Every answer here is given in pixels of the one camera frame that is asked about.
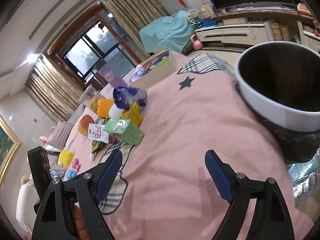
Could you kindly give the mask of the red 1928 milk carton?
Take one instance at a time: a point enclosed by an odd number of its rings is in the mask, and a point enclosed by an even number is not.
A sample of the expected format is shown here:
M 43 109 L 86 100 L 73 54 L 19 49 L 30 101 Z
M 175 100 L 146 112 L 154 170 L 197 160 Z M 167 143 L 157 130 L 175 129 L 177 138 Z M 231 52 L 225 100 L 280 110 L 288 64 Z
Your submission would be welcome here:
M 88 126 L 88 139 L 108 143 L 109 134 L 104 130 L 104 125 L 89 124 Z

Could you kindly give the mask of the colourful puzzle box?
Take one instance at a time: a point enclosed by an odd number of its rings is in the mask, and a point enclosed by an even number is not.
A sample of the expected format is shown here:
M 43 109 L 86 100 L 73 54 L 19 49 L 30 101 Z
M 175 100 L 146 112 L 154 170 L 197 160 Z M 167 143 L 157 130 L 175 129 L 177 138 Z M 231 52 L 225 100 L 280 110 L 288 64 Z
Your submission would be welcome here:
M 166 48 L 139 64 L 132 74 L 128 86 L 147 90 L 175 71 L 175 59 L 170 49 Z

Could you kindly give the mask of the clear popcorn jar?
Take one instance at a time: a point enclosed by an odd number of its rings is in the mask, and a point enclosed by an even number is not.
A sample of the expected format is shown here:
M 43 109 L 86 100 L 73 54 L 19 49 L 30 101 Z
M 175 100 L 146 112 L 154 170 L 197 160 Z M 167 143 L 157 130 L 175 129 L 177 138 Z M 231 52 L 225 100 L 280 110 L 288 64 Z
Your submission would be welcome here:
M 79 103 L 88 107 L 94 113 L 98 111 L 98 101 L 104 96 L 100 94 L 92 85 L 89 85 L 79 98 Z

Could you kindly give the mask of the green drink carton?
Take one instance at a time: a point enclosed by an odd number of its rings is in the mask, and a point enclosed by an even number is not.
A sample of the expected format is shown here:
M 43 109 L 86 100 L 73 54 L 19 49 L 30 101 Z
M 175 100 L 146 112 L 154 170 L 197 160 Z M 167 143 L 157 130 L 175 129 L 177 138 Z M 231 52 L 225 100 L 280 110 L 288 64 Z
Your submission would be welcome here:
M 144 133 L 140 128 L 129 119 L 109 119 L 104 130 L 109 135 L 115 135 L 121 141 L 139 145 L 144 137 Z

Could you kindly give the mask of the white trash bin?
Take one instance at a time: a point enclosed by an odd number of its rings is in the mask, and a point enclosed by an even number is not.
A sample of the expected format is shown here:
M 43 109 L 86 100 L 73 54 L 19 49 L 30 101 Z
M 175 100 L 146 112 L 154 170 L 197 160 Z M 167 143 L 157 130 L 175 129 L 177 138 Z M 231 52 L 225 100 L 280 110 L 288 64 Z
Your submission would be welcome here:
M 319 53 L 293 42 L 264 42 L 239 56 L 235 76 L 286 163 L 309 161 L 319 148 Z

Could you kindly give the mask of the yellow snack wrapper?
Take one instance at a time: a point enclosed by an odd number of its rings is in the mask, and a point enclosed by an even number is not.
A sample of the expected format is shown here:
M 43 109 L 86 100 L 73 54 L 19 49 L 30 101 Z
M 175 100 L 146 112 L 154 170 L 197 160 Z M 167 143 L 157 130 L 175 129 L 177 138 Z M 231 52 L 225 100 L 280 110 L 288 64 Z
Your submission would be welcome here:
M 136 102 L 133 102 L 130 109 L 122 111 L 120 115 L 120 119 L 130 120 L 136 126 L 139 127 L 143 121 L 143 117 L 141 116 L 139 111 L 139 104 Z

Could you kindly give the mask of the blue plastic bag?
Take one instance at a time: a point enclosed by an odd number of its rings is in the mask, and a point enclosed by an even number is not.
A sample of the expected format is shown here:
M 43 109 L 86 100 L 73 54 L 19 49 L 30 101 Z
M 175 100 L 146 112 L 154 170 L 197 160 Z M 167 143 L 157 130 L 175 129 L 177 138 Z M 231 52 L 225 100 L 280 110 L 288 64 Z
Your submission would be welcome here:
M 140 108 L 147 105 L 147 91 L 136 87 L 118 86 L 113 90 L 113 100 L 120 109 L 128 110 L 135 102 Z

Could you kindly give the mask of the red yellow mango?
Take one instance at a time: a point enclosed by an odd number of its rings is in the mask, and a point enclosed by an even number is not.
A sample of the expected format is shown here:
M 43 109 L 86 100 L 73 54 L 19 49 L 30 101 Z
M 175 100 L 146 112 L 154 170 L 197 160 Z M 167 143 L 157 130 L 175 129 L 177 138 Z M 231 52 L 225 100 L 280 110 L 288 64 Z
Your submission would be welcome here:
M 87 136 L 89 124 L 93 124 L 94 120 L 90 115 L 84 115 L 78 123 L 78 131 L 80 134 Z

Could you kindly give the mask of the beige window curtain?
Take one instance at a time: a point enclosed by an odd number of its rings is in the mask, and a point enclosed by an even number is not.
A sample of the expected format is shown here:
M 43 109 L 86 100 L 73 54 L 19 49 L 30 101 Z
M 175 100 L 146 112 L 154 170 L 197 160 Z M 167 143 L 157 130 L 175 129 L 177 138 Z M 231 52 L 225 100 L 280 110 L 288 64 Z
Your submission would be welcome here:
M 98 0 L 121 27 L 129 34 L 143 54 L 148 55 L 139 31 L 152 21 L 167 16 L 167 11 L 156 0 Z

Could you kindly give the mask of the pink toy clip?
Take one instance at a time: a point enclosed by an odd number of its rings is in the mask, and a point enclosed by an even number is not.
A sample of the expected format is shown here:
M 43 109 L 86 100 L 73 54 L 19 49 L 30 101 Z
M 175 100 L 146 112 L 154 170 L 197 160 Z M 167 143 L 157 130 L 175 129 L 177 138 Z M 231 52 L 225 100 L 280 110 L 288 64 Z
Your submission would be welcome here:
M 75 169 L 77 172 L 79 172 L 80 167 L 81 167 L 81 164 L 79 162 L 79 159 L 78 158 L 73 159 L 72 168 Z

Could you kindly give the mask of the teal cloth covered furniture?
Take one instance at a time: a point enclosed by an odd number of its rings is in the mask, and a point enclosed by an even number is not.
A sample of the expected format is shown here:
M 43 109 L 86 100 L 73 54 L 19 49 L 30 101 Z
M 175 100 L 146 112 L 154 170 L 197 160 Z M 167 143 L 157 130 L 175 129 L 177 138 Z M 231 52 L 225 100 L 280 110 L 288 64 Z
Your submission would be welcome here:
M 169 48 L 181 53 L 195 31 L 195 26 L 187 20 L 187 14 L 187 11 L 180 10 L 153 20 L 140 29 L 139 36 L 145 51 L 157 53 Z

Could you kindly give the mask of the purple box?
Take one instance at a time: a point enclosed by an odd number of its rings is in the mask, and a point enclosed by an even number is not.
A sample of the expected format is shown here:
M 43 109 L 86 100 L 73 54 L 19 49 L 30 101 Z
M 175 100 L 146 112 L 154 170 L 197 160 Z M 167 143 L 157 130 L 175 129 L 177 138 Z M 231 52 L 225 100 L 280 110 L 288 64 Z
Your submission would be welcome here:
M 113 88 L 127 87 L 127 83 L 107 64 L 105 60 L 100 60 L 94 67 L 94 70 Z

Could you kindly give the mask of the pink kettlebell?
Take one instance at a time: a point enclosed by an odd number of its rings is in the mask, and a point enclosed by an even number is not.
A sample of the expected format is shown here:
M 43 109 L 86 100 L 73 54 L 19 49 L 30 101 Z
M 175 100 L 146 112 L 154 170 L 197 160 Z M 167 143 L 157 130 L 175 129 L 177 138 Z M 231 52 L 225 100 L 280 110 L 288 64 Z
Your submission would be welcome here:
M 202 42 L 197 38 L 197 35 L 196 34 L 193 34 L 191 37 L 190 37 L 190 40 L 191 40 L 191 43 L 192 43 L 192 46 L 193 46 L 193 49 L 194 50 L 201 50 L 203 48 L 203 44 Z

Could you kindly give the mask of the white tv cabinet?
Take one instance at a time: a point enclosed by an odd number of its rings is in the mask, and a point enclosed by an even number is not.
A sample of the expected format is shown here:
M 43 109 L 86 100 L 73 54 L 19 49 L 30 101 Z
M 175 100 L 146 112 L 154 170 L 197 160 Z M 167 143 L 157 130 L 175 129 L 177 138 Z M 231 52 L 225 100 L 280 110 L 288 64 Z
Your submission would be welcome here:
M 195 31 L 196 38 L 205 46 L 230 47 L 244 50 L 270 41 L 288 41 L 304 45 L 319 53 L 319 34 L 300 21 L 267 19 L 260 22 L 245 22 L 233 19 L 231 24 L 203 27 Z

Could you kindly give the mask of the toy ferris wheel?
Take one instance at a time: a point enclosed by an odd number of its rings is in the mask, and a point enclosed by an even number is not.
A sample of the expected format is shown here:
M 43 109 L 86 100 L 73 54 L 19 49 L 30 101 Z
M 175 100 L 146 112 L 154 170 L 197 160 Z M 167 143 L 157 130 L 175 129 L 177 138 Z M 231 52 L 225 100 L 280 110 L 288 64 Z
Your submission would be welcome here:
M 201 26 L 202 25 L 202 13 L 199 10 L 189 10 L 186 16 L 187 20 L 191 25 Z

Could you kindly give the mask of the blue toy clip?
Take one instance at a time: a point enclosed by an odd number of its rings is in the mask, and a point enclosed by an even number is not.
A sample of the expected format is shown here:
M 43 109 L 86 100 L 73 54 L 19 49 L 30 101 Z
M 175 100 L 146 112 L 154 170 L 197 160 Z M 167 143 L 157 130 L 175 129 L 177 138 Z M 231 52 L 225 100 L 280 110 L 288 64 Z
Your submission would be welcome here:
M 76 170 L 68 170 L 66 173 L 66 177 L 68 180 L 72 179 L 75 176 L 76 176 Z

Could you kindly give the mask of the green squeeze pouch white cap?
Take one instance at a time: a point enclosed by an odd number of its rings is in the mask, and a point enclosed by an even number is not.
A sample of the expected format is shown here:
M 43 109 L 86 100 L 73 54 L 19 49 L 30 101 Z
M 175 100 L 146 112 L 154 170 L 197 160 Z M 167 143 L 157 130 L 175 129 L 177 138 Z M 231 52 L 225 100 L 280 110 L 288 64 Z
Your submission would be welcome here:
M 92 141 L 92 147 L 91 147 L 91 154 L 89 155 L 89 159 L 93 161 L 95 159 L 95 156 L 98 152 L 100 152 L 104 147 L 106 146 L 106 143 L 102 141 Z

